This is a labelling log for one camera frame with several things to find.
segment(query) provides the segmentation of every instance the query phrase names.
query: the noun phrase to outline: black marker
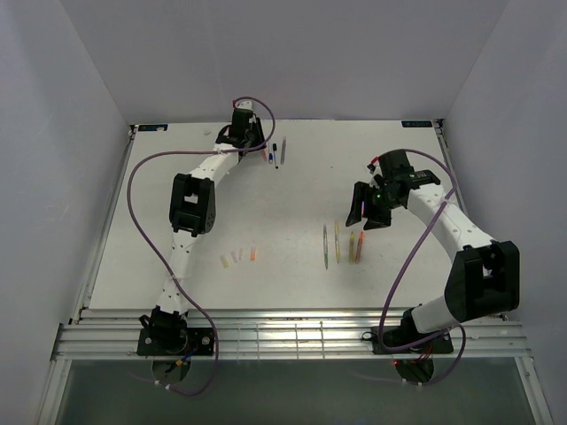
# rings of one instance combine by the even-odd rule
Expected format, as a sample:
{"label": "black marker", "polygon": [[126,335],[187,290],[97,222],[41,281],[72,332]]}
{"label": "black marker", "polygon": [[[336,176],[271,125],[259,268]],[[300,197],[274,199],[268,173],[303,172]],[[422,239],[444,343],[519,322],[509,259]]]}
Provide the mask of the black marker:
{"label": "black marker", "polygon": [[276,170],[277,170],[277,155],[276,155],[277,144],[276,143],[272,143],[272,151],[274,152],[274,165],[276,166]]}

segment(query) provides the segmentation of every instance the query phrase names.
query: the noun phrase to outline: metal frame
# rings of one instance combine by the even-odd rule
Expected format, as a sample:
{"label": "metal frame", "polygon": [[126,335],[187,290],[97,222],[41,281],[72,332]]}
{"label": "metal frame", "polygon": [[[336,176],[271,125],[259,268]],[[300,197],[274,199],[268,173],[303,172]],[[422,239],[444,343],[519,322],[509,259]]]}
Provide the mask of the metal frame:
{"label": "metal frame", "polygon": [[[448,156],[447,143],[438,120],[434,130],[445,162],[453,172]],[[114,183],[113,195],[108,205],[105,224],[97,243],[97,251],[82,285],[81,295],[69,325],[62,326],[53,351],[48,384],[43,396],[37,423],[54,423],[63,399],[67,377],[73,360],[144,360],[136,355],[140,325],[137,318],[147,312],[91,311],[88,309],[98,268],[112,223],[114,210],[125,176],[132,142],[137,126],[130,132],[120,172]],[[459,206],[466,213],[461,191],[457,188]],[[372,354],[370,343],[361,340],[363,332],[375,326],[382,311],[211,311],[221,342],[221,359],[271,360],[271,359],[391,359],[392,355]],[[386,326],[400,323],[403,309],[388,312]],[[209,326],[198,313],[189,312],[191,326]],[[536,423],[552,423],[551,415],[541,392],[540,383],[533,369],[531,351],[519,322],[500,318],[484,318],[465,326],[466,358],[514,358],[524,391]],[[454,346],[462,341],[461,333],[453,331]],[[436,355],[436,358],[454,358],[456,353]],[[400,354],[396,359],[415,357]]]}
{"label": "metal frame", "polygon": [[553,419],[543,396],[540,381],[535,373],[533,359],[531,357],[516,358],[516,366],[535,422],[546,425],[552,424]]}
{"label": "metal frame", "polygon": [[50,366],[47,386],[43,393],[42,403],[35,423],[39,425],[55,423],[65,394],[65,387],[69,371],[71,370],[71,360],[53,360]]}
{"label": "metal frame", "polygon": [[[388,314],[386,326],[400,324],[402,310]],[[372,353],[364,332],[380,320],[380,312],[212,312],[221,342],[220,358],[230,360],[274,359],[404,359],[412,354]],[[198,313],[191,326],[208,326]],[[483,319],[467,323],[464,356],[469,358],[527,357],[530,355],[522,326],[516,321]],[[53,352],[54,359],[139,359],[136,347],[140,325],[134,320],[85,321],[63,326]],[[451,332],[454,346],[461,332]],[[436,358],[453,358],[453,354]]]}

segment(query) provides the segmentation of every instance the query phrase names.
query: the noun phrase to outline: yellow pen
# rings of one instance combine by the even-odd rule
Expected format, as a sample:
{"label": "yellow pen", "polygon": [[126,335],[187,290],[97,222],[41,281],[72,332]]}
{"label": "yellow pen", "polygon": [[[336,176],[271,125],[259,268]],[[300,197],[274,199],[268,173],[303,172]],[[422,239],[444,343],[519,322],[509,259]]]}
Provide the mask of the yellow pen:
{"label": "yellow pen", "polygon": [[356,264],[361,262],[361,254],[362,254],[362,242],[364,241],[364,233],[361,232],[361,235],[358,236],[358,246],[356,247],[356,257],[354,262]]}
{"label": "yellow pen", "polygon": [[338,244],[338,221],[335,220],[335,255],[337,256],[337,263],[340,262],[340,245]]}
{"label": "yellow pen", "polygon": [[351,239],[348,243],[348,262],[354,263],[354,232],[351,232]]}

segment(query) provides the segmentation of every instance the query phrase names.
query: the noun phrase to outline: glass panel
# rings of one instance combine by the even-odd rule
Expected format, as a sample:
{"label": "glass panel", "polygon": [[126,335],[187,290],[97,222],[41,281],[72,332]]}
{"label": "glass panel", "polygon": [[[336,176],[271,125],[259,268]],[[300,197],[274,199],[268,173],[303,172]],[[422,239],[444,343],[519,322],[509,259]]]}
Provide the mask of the glass panel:
{"label": "glass panel", "polygon": [[[180,386],[196,389],[211,366],[193,362]],[[224,361],[207,392],[185,398],[129,375],[152,379],[149,360],[74,361],[58,424],[534,423],[514,359],[464,359],[421,389],[354,373],[399,378],[388,360]]]}

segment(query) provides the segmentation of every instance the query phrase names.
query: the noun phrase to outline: black joint housing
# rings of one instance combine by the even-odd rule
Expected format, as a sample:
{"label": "black joint housing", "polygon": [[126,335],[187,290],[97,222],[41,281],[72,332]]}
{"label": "black joint housing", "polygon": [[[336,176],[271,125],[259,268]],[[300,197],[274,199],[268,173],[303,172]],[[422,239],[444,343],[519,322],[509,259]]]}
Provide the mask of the black joint housing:
{"label": "black joint housing", "polygon": [[[190,200],[193,196],[197,197],[197,202]],[[208,233],[215,218],[214,182],[191,177],[191,174],[178,174],[169,206],[169,221],[174,232],[189,231],[193,237]]]}

